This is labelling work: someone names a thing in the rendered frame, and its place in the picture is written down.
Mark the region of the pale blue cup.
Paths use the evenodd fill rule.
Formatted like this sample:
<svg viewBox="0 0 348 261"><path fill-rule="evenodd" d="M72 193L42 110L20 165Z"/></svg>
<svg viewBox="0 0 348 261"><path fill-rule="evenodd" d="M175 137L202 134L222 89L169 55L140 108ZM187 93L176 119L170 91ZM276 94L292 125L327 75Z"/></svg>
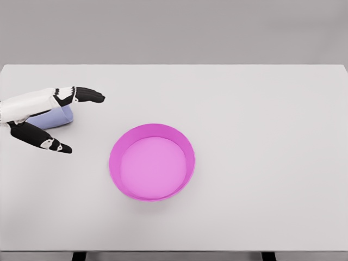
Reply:
<svg viewBox="0 0 348 261"><path fill-rule="evenodd" d="M38 116L29 117L26 122L41 129L50 129L69 124L73 121L73 112L69 105L54 108Z"/></svg>

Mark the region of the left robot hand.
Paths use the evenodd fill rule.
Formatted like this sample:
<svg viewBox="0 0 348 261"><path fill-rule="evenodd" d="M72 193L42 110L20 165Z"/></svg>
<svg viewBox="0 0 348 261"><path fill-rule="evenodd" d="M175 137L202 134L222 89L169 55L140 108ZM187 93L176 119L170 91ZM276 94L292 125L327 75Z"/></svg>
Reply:
<svg viewBox="0 0 348 261"><path fill-rule="evenodd" d="M102 103L104 100L105 96L100 92L80 86L47 88L2 101L0 103L0 122L10 127L11 136L29 145L43 150L71 154L70 146L61 143L45 130L27 122L27 119L62 108L73 102Z"/></svg>

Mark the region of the pink round plate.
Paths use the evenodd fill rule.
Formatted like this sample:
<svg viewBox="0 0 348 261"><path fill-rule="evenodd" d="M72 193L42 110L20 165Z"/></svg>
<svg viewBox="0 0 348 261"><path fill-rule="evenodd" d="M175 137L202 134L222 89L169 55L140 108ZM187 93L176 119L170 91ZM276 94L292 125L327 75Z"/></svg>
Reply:
<svg viewBox="0 0 348 261"><path fill-rule="evenodd" d="M108 168L124 195L155 202L181 192L190 182L195 164L194 147L182 132L149 123L119 137L110 151Z"/></svg>

